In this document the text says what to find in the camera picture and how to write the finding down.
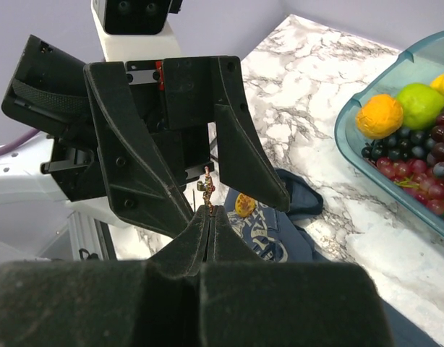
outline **fruit bowl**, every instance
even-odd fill
[[[410,83],[429,85],[443,73],[444,31],[431,35],[406,49],[394,64],[346,103],[336,120],[335,141],[339,151],[348,162],[444,237],[442,218],[428,210],[406,190],[395,185],[362,157],[362,149],[372,140],[365,138],[356,125],[357,112],[371,97],[378,94],[396,96],[399,90]]]

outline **white background wall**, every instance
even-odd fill
[[[444,0],[184,0],[169,21],[185,54],[246,56],[289,13],[405,48],[444,30]],[[0,105],[29,34],[77,58],[102,58],[89,0],[0,1]],[[0,145],[27,128],[0,110]],[[69,214],[60,205],[0,206],[0,241],[38,254]]]

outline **red component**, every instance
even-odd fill
[[[156,62],[156,71],[159,72],[158,89],[164,90],[164,75],[163,75],[163,61],[158,60]]]

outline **white marble surface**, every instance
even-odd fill
[[[333,138],[346,101],[397,54],[290,16],[243,61],[245,89],[273,165],[325,199],[323,214],[302,223],[320,252],[360,264],[386,301],[444,345],[444,240],[348,164]],[[226,192],[217,183],[213,201],[223,203]],[[191,187],[186,196],[192,202]],[[112,232],[123,259],[147,258],[169,242],[133,228]]]

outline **screw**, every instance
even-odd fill
[[[133,208],[134,205],[135,205],[135,202],[132,199],[126,199],[126,201],[124,201],[125,208]]]
[[[116,166],[118,167],[118,168],[122,168],[122,167],[124,167],[126,165],[126,160],[123,158],[123,157],[118,157],[117,159],[116,159]]]

